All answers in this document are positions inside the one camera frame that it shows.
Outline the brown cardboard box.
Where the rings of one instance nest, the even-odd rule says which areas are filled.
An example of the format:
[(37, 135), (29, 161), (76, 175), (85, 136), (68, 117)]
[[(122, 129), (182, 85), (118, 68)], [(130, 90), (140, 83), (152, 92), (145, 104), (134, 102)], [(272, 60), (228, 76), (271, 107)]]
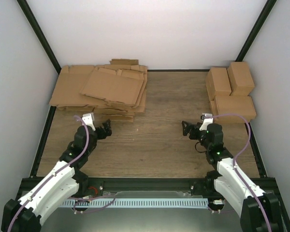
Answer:
[(216, 102), (218, 115), (232, 114), (232, 116), (215, 118), (216, 123), (244, 123), (240, 117), (233, 114), (241, 115), (248, 122), (257, 116), (250, 96), (215, 96), (213, 100)]

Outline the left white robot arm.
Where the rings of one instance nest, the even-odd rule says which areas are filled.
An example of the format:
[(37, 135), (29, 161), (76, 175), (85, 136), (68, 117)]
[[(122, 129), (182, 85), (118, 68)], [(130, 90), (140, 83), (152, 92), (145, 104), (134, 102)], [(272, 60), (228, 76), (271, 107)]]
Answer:
[(111, 136), (111, 121), (95, 127), (92, 114), (76, 116), (82, 125), (74, 140), (62, 153), (53, 169), (32, 190), (4, 206), (3, 232), (39, 232), (48, 217), (69, 197), (88, 192), (88, 176), (81, 168), (97, 146), (97, 141)]

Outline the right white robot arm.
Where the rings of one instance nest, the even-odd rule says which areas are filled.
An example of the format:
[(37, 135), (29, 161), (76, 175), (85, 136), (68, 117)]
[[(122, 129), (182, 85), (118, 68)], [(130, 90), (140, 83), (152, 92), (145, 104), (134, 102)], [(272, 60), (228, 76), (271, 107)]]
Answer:
[(224, 146), (222, 126), (210, 118), (191, 124), (182, 121), (183, 135), (205, 148), (206, 159), (214, 167), (207, 174), (205, 189), (220, 193), (240, 218), (244, 232), (282, 232), (280, 203), (273, 193), (265, 192), (238, 166)]

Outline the folded cardboard box front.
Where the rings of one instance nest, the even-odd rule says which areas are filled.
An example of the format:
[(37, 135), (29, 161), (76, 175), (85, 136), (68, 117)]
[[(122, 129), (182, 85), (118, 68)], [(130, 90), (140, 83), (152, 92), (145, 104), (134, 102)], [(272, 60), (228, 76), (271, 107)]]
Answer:
[(216, 105), (216, 102), (214, 100), (210, 101), (210, 109), (211, 109), (211, 114), (213, 116), (218, 115), (217, 105)]

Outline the folded cardboard box back left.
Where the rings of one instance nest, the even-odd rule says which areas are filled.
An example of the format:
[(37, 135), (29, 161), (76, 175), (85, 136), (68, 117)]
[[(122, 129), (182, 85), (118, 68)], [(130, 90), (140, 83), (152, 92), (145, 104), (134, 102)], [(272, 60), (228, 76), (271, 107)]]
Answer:
[(229, 96), (232, 92), (226, 68), (212, 67), (205, 78), (209, 100), (215, 96)]

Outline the folded cardboard box back right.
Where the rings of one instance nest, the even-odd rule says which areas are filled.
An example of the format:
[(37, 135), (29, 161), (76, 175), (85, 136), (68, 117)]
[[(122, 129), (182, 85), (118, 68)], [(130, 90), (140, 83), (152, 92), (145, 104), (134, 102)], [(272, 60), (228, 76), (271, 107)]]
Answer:
[(231, 96), (248, 96), (255, 84), (247, 62), (231, 62), (227, 68)]

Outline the stack of flat cardboard sheets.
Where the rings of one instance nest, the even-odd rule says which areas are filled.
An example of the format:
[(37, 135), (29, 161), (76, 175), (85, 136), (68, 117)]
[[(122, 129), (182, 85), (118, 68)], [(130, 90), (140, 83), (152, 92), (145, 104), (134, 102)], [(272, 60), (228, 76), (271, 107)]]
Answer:
[(64, 111), (93, 112), (114, 121), (133, 121), (145, 111), (147, 82), (148, 67), (137, 59), (64, 66), (49, 105)]

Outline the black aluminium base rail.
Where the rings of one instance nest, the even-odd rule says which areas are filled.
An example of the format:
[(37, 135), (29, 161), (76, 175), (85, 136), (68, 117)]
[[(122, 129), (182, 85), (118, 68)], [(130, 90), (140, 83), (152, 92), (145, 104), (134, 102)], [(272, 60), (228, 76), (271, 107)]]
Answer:
[[(21, 181), (16, 198), (29, 192), (42, 180), (41, 177), (24, 178)], [(265, 192), (279, 193), (275, 178), (252, 178)], [(81, 194), (121, 191), (191, 191), (192, 195), (218, 195), (205, 178), (89, 178)]]

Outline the left black frame post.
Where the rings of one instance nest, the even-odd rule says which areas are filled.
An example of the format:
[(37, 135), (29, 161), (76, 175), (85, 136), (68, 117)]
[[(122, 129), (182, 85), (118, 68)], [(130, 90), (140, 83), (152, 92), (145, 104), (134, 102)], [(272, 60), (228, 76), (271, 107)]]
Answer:
[(40, 44), (42, 45), (45, 53), (47, 54), (50, 62), (52, 63), (54, 69), (56, 70), (57, 74), (61, 71), (61, 66), (41, 29), (32, 9), (30, 8), (28, 2), (26, 0), (17, 0), (19, 7), (21, 8), (24, 16), (26, 17), (27, 21), (29, 22), (31, 28), (33, 29), (35, 35), (37, 36)]

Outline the black frame post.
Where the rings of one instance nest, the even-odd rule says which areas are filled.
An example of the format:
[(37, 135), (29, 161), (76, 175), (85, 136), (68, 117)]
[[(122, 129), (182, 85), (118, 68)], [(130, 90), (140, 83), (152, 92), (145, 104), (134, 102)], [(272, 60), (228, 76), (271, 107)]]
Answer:
[(262, 26), (264, 25), (266, 19), (268, 18), (269, 14), (271, 13), (272, 9), (274, 8), (277, 0), (267, 0), (262, 11), (260, 12), (256, 22), (254, 23), (248, 37), (246, 38), (235, 62), (242, 62), (248, 53), (249, 49), (251, 48), (253, 42), (255, 41), (257, 35), (259, 34)]
[(41, 29), (32, 9), (30, 8), (28, 2), (26, 0), (17, 0), (19, 7), (21, 8), (24, 16), (26, 17), (27, 21), (29, 22), (31, 28), (33, 29), (35, 35), (37, 36), (40, 44), (42, 45), (45, 53), (47, 54), (50, 62), (52, 63), (54, 69), (56, 70), (57, 74), (61, 71), (61, 66)]

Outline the right black frame post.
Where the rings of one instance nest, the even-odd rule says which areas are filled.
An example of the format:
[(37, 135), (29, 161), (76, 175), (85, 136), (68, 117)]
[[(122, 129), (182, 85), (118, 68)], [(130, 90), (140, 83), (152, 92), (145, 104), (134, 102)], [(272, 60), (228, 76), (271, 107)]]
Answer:
[(272, 9), (274, 8), (277, 0), (267, 0), (262, 11), (260, 12), (256, 22), (254, 23), (248, 37), (246, 38), (235, 62), (242, 62), (248, 53), (249, 49), (251, 48), (253, 42), (255, 41), (257, 35), (259, 34), (262, 26), (264, 25), (266, 19), (268, 18), (269, 14), (271, 13)]

